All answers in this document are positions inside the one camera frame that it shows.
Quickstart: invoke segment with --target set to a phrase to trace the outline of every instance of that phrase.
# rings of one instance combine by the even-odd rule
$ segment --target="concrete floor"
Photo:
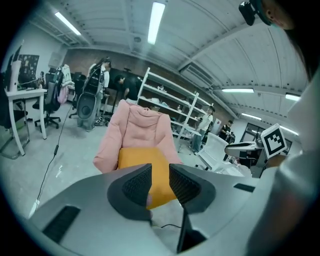
[[[34,101],[32,100],[27,102],[26,109],[28,111],[28,118],[33,118],[35,121],[39,119],[39,111],[32,108],[33,103]],[[60,117],[61,123],[59,129],[56,129],[54,125],[49,125],[46,128],[46,140],[42,138],[39,127],[35,127],[33,122],[28,123],[30,142],[25,147],[24,156],[19,156],[15,160],[0,156],[0,177],[2,184],[13,210],[22,217],[29,217],[30,211],[36,201],[47,166],[53,158],[61,128],[70,107],[70,104],[64,104],[52,115]],[[70,110],[68,115],[74,112],[75,110]],[[76,117],[66,119],[57,155],[49,167],[42,186],[40,205],[73,183],[86,177],[101,174],[93,165],[93,159],[106,129],[107,127],[101,126],[96,127],[92,132],[86,132],[83,128],[77,127]],[[9,136],[8,131],[1,133],[0,139],[2,140],[4,140],[6,135]],[[27,136],[25,127],[21,128],[18,133],[21,141]],[[178,153],[181,161],[185,165],[194,167],[195,164],[198,164],[200,168],[204,168],[205,165],[200,157],[193,155],[188,148],[188,142],[181,140],[181,143],[182,146]],[[17,146],[13,140],[6,149],[6,152],[13,153],[16,151]],[[167,226],[161,231],[158,227],[166,224],[181,226],[183,208],[177,200],[174,200],[153,209],[152,212],[153,225],[157,226],[154,228],[154,231],[174,251],[179,239],[180,229]]]
[[[32,108],[34,102],[28,102],[28,118],[39,119],[39,111]],[[25,147],[25,155],[15,160],[0,156],[1,178],[9,199],[17,214],[28,217],[38,196],[47,166],[53,158],[61,127],[66,117],[69,104],[64,104],[52,116],[60,117],[59,129],[54,125],[46,128],[47,139],[42,138],[39,128],[29,122],[30,142]],[[59,150],[51,163],[42,186],[40,204],[63,191],[71,184],[93,175],[101,174],[93,165],[93,158],[106,127],[96,127],[91,133],[77,127],[77,119],[66,119],[60,138]],[[26,138],[26,129],[20,129],[19,135]],[[13,140],[6,152],[17,151]]]

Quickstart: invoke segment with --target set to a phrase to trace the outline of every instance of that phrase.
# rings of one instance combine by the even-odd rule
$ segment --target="brick wall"
[[[65,55],[64,64],[69,65],[72,73],[82,72],[87,75],[89,67],[93,63],[97,63],[102,57],[109,56],[112,59],[112,67],[118,70],[124,70],[128,68],[133,74],[144,77],[147,68],[150,67],[151,72],[162,76],[185,89],[194,92],[199,92],[199,97],[204,99],[208,103],[213,103],[215,108],[214,116],[222,121],[222,124],[226,124],[228,120],[233,120],[234,118],[217,102],[215,102],[211,97],[206,95],[204,92],[200,91],[188,81],[184,80],[182,77],[160,67],[152,64],[148,61],[141,60],[136,57],[128,56],[121,53],[105,51],[105,50],[94,50],[94,49],[69,49]],[[113,101],[113,93],[110,95],[110,101]]]

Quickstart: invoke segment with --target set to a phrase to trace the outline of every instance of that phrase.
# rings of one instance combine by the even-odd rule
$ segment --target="shelving unit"
[[[152,83],[155,83],[156,85],[159,85],[159,86],[162,85],[165,90],[168,90],[169,92],[171,91],[172,94],[169,92],[160,90],[155,86],[152,86],[151,85]],[[152,96],[151,98],[158,98],[160,102],[151,100],[151,98],[146,98],[144,95],[142,95],[145,91],[148,92],[147,94],[149,96],[154,94],[154,96]],[[182,109],[177,110],[173,107],[167,106],[168,104],[167,105],[162,104],[162,102],[166,102],[166,100],[173,102],[172,103],[173,105],[180,105]],[[141,105],[146,102],[151,105],[160,107],[159,109],[160,112],[161,112],[161,109],[164,109],[164,110],[169,110],[170,113],[172,113],[172,115],[177,116],[178,114],[179,117],[177,121],[171,120],[171,124],[182,127],[180,133],[172,132],[174,136],[178,136],[178,139],[180,139],[181,137],[187,138],[187,139],[190,138],[189,135],[183,135],[183,132],[186,127],[189,127],[190,129],[192,129],[192,126],[189,126],[188,124],[189,120],[193,120],[193,121],[197,120],[196,117],[191,116],[192,114],[195,114],[196,116],[202,116],[203,114],[206,113],[203,109],[198,108],[199,105],[210,106],[208,102],[199,98],[198,92],[193,93],[158,74],[150,72],[149,67],[144,75],[144,78],[138,93],[137,103]],[[180,119],[182,117],[185,118],[184,122],[180,122]]]

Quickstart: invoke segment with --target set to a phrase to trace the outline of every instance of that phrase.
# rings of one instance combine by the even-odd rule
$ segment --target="pink jacket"
[[[101,141],[93,164],[108,173],[118,167],[121,148],[157,147],[170,164],[181,164],[167,114],[121,100]]]

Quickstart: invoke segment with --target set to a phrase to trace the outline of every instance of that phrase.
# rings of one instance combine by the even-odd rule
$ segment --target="white wall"
[[[233,120],[233,125],[231,126],[231,132],[235,135],[234,143],[239,143],[244,132],[247,128],[248,121],[244,119],[235,119]]]
[[[7,68],[10,56],[16,52],[21,45],[20,54],[39,55],[38,65],[36,68],[36,77],[40,76],[40,72],[47,73],[49,71],[48,63],[53,52],[60,53],[62,56],[61,63],[67,53],[67,46],[45,33],[34,25],[26,23],[15,38],[12,40],[10,47],[7,50],[3,60],[1,72]]]

